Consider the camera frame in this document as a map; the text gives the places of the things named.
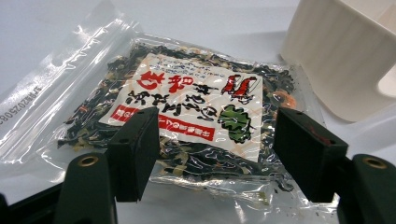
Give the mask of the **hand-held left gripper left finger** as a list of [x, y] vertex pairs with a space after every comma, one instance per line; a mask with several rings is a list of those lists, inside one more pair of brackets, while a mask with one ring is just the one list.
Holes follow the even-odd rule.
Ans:
[[142, 199], [159, 152], [159, 109], [134, 113], [106, 152], [70, 161], [53, 224], [118, 224], [116, 203]]

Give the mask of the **white plastic basket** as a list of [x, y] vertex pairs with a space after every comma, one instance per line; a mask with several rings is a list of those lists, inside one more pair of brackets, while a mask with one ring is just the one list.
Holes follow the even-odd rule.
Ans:
[[381, 89], [396, 68], [396, 0], [300, 0], [280, 54], [335, 116], [366, 119], [396, 104]]

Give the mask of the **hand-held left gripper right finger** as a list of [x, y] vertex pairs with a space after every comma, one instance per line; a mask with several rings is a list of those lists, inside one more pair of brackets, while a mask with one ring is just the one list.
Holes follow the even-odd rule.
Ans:
[[396, 166], [368, 154], [347, 157], [348, 144], [305, 113], [280, 107], [274, 150], [305, 197], [339, 197], [340, 224], [396, 224]]

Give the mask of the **clear packet of dried seaweed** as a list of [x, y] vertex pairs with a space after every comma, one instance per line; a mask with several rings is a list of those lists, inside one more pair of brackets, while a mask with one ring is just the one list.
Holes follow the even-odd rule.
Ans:
[[300, 69], [146, 35], [120, 13], [91, 15], [0, 98], [0, 193], [18, 203], [60, 184], [151, 106], [161, 150], [120, 224], [338, 224], [335, 203], [309, 202], [273, 150], [280, 107], [318, 112]]

